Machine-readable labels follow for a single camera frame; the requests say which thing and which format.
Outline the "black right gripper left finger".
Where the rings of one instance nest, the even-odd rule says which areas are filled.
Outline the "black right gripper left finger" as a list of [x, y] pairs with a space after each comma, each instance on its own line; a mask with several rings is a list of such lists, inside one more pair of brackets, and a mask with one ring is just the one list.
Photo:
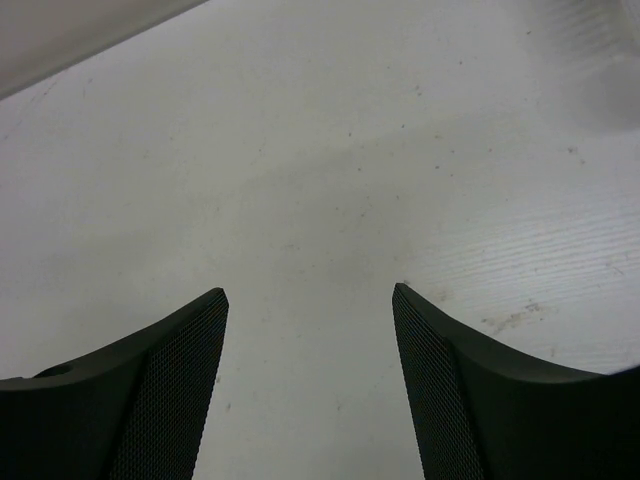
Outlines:
[[2, 478], [192, 478], [228, 311], [214, 288], [94, 352], [2, 380]]

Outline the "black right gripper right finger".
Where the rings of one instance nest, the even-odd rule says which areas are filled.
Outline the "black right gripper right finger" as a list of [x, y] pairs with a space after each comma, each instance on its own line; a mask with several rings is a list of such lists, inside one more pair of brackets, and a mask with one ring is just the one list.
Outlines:
[[635, 479], [639, 371], [598, 374], [515, 350], [408, 285], [396, 341], [428, 479]]

